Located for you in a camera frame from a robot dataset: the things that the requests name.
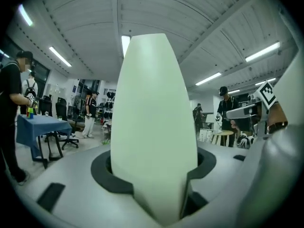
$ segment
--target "ceiling light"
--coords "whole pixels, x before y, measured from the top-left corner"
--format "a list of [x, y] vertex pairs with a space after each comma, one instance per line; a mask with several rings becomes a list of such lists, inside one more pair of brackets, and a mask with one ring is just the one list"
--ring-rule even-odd
[[220, 76], [220, 75], [221, 75], [221, 73], [216, 73], [215, 75], [212, 75], [212, 76], [210, 76], [209, 78], [206, 78], [206, 79], [204, 79], [204, 80], [202, 80], [202, 81], [196, 83], [195, 85], [199, 86], [199, 85], [201, 85], [201, 84], [203, 84], [203, 83], [205, 83], [205, 82], [208, 82], [208, 81], [210, 81], [210, 80], [212, 80], [212, 79], [214, 79], [214, 78], [216, 78], [216, 77], [218, 77], [218, 76]]
[[53, 47], [49, 48], [61, 61], [63, 61], [68, 67], [71, 67], [70, 65]]
[[229, 91], [229, 94], [233, 94], [233, 93], [236, 93], [236, 92], [239, 92], [239, 89], [234, 90], [234, 91]]
[[3, 56], [9, 58], [9, 55], [5, 54], [1, 49], [0, 49], [0, 54], [2, 54]]
[[122, 36], [122, 45], [123, 45], [123, 57], [127, 52], [128, 46], [130, 44], [131, 37], [130, 36]]
[[24, 20], [27, 22], [27, 24], [29, 26], [31, 26], [33, 24], [32, 20], [29, 18], [28, 14], [26, 13], [26, 11], [23, 8], [23, 5], [19, 5], [18, 7], [19, 12], [21, 13], [21, 15], [23, 16]]
[[[271, 82], [271, 81], [274, 81], [274, 80], [276, 80], [276, 78], [271, 78], [271, 79], [268, 80], [268, 82]], [[256, 86], [262, 85], [263, 83], [265, 83], [265, 81], [260, 82], [260, 83], [256, 83]]]
[[251, 61], [253, 59], [256, 59], [257, 57], [260, 57], [260, 56], [262, 56], [262, 55], [264, 55], [264, 54], [266, 54], [268, 52], [271, 52], [271, 51], [279, 48], [279, 47], [280, 47], [280, 42], [276, 42], [275, 44], [273, 44], [273, 45], [271, 45], [271, 46], [269, 46], [269, 47], [267, 47], [267, 48], [265, 48], [265, 49], [263, 49], [263, 50], [255, 53], [255, 54], [253, 54], [253, 55], [251, 55], [249, 57], [246, 57], [245, 60], [246, 60], [246, 62], [249, 62], [249, 61]]

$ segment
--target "floor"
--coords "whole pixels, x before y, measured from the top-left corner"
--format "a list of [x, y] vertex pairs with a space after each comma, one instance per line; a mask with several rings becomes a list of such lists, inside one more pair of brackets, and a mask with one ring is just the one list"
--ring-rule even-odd
[[[102, 128], [100, 123], [96, 122], [93, 126], [93, 136], [94, 138], [86, 138], [83, 139], [82, 133], [76, 132], [75, 137], [72, 137], [72, 139], [79, 139], [78, 143], [78, 149], [74, 148], [73, 145], [67, 144], [65, 145], [64, 150], [62, 151], [63, 156], [67, 156], [76, 152], [81, 152], [85, 151], [88, 149], [92, 149], [95, 147], [100, 146], [102, 143], [101, 141], [104, 140], [104, 134], [102, 132]], [[48, 144], [44, 142], [44, 138], [41, 140], [41, 147], [42, 147], [42, 152], [44, 158], [48, 156]], [[53, 153], [53, 156], [59, 155], [58, 148], [55, 142], [54, 137], [50, 137], [50, 148]], [[16, 156], [17, 156], [17, 161], [19, 164], [19, 167], [26, 170], [30, 174], [30, 179], [22, 186], [20, 187], [21, 189], [24, 188], [27, 184], [29, 184], [32, 180], [37, 178], [40, 174], [44, 172], [44, 167], [41, 162], [33, 162], [31, 158], [31, 153], [30, 153], [30, 148], [26, 147], [22, 144], [16, 144]], [[49, 162], [48, 167], [52, 166], [55, 161]], [[12, 184], [16, 185], [17, 183], [11, 179]]]

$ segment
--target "wooden stool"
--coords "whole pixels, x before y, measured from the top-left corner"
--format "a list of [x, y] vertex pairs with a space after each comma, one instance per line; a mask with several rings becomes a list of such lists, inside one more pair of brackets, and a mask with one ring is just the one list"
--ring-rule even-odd
[[212, 136], [212, 139], [211, 139], [211, 143], [212, 143], [212, 144], [218, 144], [218, 140], [219, 140], [219, 144], [220, 144], [220, 140], [221, 140], [221, 138], [223, 137], [223, 138], [224, 138], [224, 143], [225, 143], [225, 146], [226, 146], [227, 136], [233, 135], [233, 134], [234, 134], [234, 133], [233, 133], [232, 131], [229, 131], [229, 130], [222, 130], [221, 133], [214, 133], [214, 132], [213, 132], [213, 136]]

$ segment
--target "white pants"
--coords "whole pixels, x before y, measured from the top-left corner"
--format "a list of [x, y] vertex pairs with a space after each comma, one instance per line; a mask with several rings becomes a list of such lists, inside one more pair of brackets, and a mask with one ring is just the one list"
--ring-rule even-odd
[[83, 136], [92, 136], [94, 122], [95, 118], [93, 117], [90, 117], [89, 119], [87, 117], [85, 118], [85, 129], [82, 132]]

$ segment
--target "sneaker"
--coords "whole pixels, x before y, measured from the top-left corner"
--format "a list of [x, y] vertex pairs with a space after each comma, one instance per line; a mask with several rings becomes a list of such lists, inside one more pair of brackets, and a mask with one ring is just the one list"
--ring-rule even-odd
[[24, 183], [26, 183], [30, 178], [30, 174], [27, 171], [20, 170], [20, 173], [18, 175], [12, 175], [12, 177], [16, 180], [18, 185], [23, 186]]

